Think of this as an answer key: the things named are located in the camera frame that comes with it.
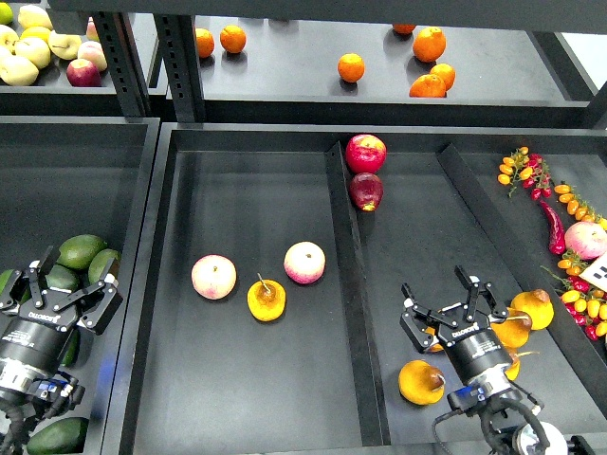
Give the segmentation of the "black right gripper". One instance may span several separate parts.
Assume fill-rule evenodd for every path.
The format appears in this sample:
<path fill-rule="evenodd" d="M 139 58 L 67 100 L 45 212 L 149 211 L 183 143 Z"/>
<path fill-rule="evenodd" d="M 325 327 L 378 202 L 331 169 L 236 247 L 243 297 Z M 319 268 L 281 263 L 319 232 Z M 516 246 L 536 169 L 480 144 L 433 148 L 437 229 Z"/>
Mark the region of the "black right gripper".
<path fill-rule="evenodd" d="M 482 282 L 470 275 L 462 265 L 454 273 L 468 291 L 465 303 L 457 302 L 438 311 L 445 318 L 436 336 L 445 350 L 457 376 L 466 386 L 508 387 L 506 369 L 512 364 L 510 354 L 491 328 L 491 323 L 503 323 L 508 309 L 498 302 L 491 282 Z M 400 326 L 419 353 L 426 353 L 432 336 L 425 332 L 429 310 L 419 307 L 407 283 L 401 285 L 404 296 Z"/>

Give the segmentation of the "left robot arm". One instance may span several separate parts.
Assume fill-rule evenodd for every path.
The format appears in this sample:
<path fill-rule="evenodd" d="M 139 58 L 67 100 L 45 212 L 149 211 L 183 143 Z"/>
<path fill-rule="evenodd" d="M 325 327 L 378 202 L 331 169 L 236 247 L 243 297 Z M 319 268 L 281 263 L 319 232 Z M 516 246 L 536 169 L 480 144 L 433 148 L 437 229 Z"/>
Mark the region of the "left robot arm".
<path fill-rule="evenodd" d="M 46 282 L 59 257 L 50 246 L 13 271 L 1 293 L 1 312 L 11 317 L 1 334 L 1 413 L 9 420 L 3 454 L 21 454 L 38 424 L 81 403 L 84 387 L 60 369 L 70 340 L 79 328 L 102 334 L 122 303 L 116 259 L 97 281 L 71 291 Z"/>

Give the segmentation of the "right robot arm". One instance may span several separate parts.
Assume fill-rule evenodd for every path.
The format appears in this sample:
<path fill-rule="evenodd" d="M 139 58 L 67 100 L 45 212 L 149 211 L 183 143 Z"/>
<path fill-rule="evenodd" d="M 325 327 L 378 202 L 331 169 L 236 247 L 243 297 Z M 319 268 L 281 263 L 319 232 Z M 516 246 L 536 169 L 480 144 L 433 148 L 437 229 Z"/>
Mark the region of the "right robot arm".
<path fill-rule="evenodd" d="M 493 454 L 590 454 L 579 435 L 565 437 L 540 418 L 543 402 L 506 374 L 514 358 L 494 328 L 510 318 L 508 307 L 496 300 L 491 282 L 481 282 L 462 266 L 454 273 L 467 292 L 463 301 L 440 309 L 418 302 L 408 284 L 400 325 L 420 353 L 439 345 L 462 386 L 448 394 L 450 411 L 435 418 L 441 423 L 455 415 L 476 417 Z"/>

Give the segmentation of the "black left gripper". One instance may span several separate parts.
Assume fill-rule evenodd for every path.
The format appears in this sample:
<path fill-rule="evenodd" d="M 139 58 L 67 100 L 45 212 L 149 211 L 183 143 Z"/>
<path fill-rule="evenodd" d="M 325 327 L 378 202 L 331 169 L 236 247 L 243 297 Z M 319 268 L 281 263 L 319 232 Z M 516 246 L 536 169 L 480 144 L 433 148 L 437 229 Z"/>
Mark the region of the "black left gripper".
<path fill-rule="evenodd" d="M 47 290 L 46 274 L 59 256 L 59 248 L 49 246 L 39 260 L 15 270 L 1 293 L 1 312 L 17 315 L 1 336 L 1 363 L 15 364 L 42 377 L 58 371 L 78 319 L 74 303 L 55 309 L 68 297 L 64 290 Z M 118 284 L 115 275 L 108 272 L 80 291 L 78 326 L 98 336 L 105 332 L 123 301 Z M 21 303 L 27 289 L 31 298 Z"/>

